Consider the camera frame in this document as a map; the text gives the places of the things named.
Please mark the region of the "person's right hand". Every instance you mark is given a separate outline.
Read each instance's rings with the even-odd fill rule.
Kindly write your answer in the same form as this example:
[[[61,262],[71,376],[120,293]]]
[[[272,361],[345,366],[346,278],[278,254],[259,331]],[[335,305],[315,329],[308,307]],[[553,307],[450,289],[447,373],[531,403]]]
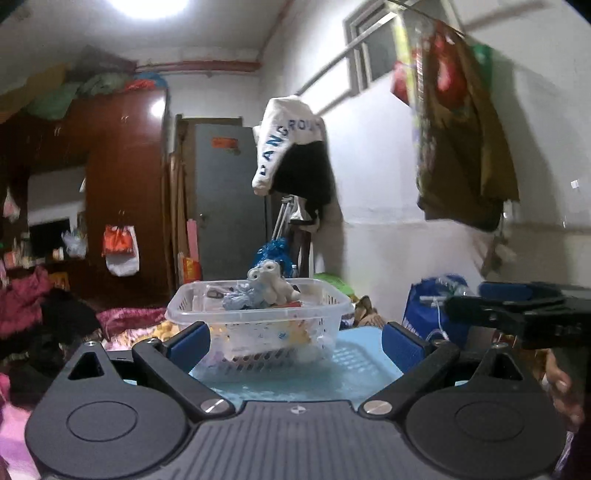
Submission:
[[[583,400],[575,392],[571,377],[560,369],[551,349],[545,349],[545,385],[555,409],[562,415],[567,429],[576,434],[585,421]]]

